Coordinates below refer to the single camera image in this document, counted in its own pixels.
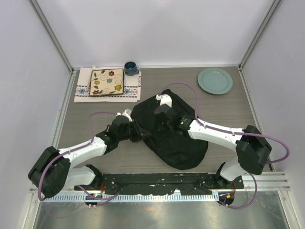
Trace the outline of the black student backpack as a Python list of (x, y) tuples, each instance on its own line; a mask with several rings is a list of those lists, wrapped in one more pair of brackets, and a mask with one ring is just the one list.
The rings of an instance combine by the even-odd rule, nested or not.
[(170, 130), (166, 123), (162, 124), (154, 114), (159, 104), (152, 96), (132, 109), (132, 119), (136, 119), (143, 129), (152, 134), (143, 142), (173, 168), (186, 170), (198, 166), (208, 150), (208, 142), (191, 139), (177, 130)]

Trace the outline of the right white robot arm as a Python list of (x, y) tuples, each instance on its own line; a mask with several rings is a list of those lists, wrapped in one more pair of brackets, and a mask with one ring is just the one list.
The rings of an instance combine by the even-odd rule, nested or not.
[(181, 116), (166, 104), (156, 108), (154, 114), (158, 123), (183, 137), (211, 142), (236, 152), (236, 157), (222, 163), (216, 172), (215, 182), (220, 188), (227, 188), (246, 173), (260, 175), (272, 150), (265, 137), (251, 125), (245, 129), (214, 125), (189, 115)]

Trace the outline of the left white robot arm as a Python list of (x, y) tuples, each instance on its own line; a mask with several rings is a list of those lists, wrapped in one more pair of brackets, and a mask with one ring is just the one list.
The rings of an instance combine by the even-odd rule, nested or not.
[(116, 116), (107, 128), (92, 139), (68, 148), (46, 148), (28, 174), (29, 180), (38, 188), (38, 198), (44, 201), (57, 195), (63, 188), (87, 186), (97, 190), (102, 183), (101, 172), (92, 165), (77, 165), (90, 158), (105, 155), (118, 147), (120, 141), (139, 142), (151, 132), (144, 129), (136, 119), (126, 114)]

